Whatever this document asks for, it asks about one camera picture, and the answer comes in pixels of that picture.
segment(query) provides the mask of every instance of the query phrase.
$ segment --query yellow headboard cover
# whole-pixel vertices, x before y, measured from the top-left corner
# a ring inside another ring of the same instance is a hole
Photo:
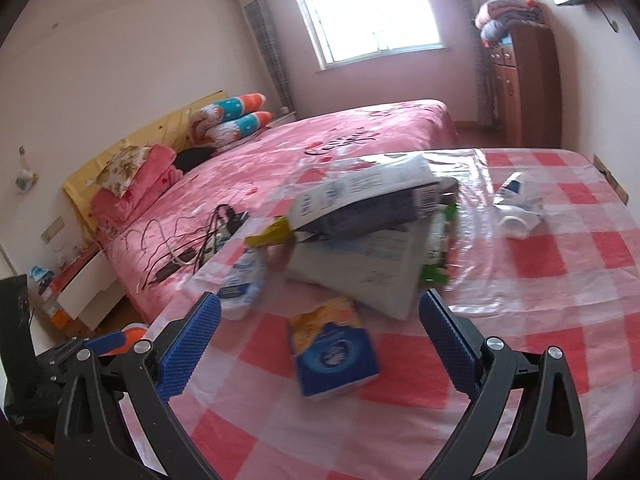
[[[212,102],[226,98],[227,95],[221,90],[180,108],[171,114],[165,115],[162,119],[148,124],[129,137],[120,139],[113,146],[104,150],[95,158],[92,158],[92,160],[66,179],[62,185],[62,190],[69,200],[71,200],[76,210],[82,235],[87,239],[92,239],[93,234],[98,229],[97,223],[91,217],[91,199],[100,189],[100,186],[96,184],[87,186],[87,181],[96,178],[111,160],[111,157],[118,153],[124,144],[132,144],[133,146],[165,144],[171,146],[176,152],[180,152],[180,150],[188,146],[187,133],[191,112],[200,110]]]

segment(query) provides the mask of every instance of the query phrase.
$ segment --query floral pillow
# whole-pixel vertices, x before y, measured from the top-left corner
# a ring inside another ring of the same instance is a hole
[[[126,144],[100,172],[95,183],[108,189],[118,198],[122,198],[150,151],[150,146]]]

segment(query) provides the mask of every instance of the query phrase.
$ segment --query red and white tablecloth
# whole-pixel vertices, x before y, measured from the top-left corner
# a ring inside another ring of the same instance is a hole
[[[581,155],[455,150],[424,156],[436,174],[461,184],[445,300],[482,334],[500,336],[513,349],[563,349],[580,395],[593,477],[640,412],[640,230]],[[306,186],[383,159],[300,168],[242,230],[258,232]],[[502,238],[495,228],[493,193],[513,171],[532,174],[544,200],[545,220],[526,240]],[[241,237],[234,237],[174,298],[151,335],[182,317],[202,291],[218,290],[241,251]],[[416,312],[399,322],[362,308],[380,376],[329,399],[302,397],[286,317],[335,296],[272,275],[254,311],[221,323],[185,392],[170,401],[225,480],[415,480],[458,423],[468,400],[453,389]],[[511,399],[481,468],[495,463],[516,406]],[[131,428],[144,460],[157,463],[140,428]]]

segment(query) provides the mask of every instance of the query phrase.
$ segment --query plaid curtain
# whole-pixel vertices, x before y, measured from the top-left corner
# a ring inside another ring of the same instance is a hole
[[[244,10],[244,15],[254,34],[255,41],[258,43],[260,54],[267,65],[267,70],[271,75],[282,106],[286,106],[293,111],[289,79],[282,63],[280,47],[269,9],[267,9],[264,0],[254,0],[245,5],[242,10]]]
[[[462,0],[468,15],[468,28],[474,46],[476,64],[476,93],[478,94],[478,122],[481,126],[491,126],[494,122],[494,85],[491,77],[491,65],[485,48],[480,41],[480,33],[474,20],[476,10],[472,0]]]

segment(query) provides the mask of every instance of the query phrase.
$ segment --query metal screw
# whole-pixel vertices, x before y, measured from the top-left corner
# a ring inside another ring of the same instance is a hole
[[[149,350],[151,350],[151,343],[146,339],[141,339],[133,345],[133,351],[136,354],[146,354]]]
[[[549,352],[549,355],[553,358],[553,359],[559,359],[562,357],[562,350],[559,349],[557,346],[551,346],[549,347],[549,350],[547,350]]]
[[[486,345],[491,350],[502,350],[504,348],[504,343],[502,342],[502,339],[498,339],[497,337],[490,337],[489,339],[487,339]]]
[[[76,354],[76,359],[78,359],[78,361],[86,361],[90,356],[91,350],[89,350],[88,348],[83,348]]]

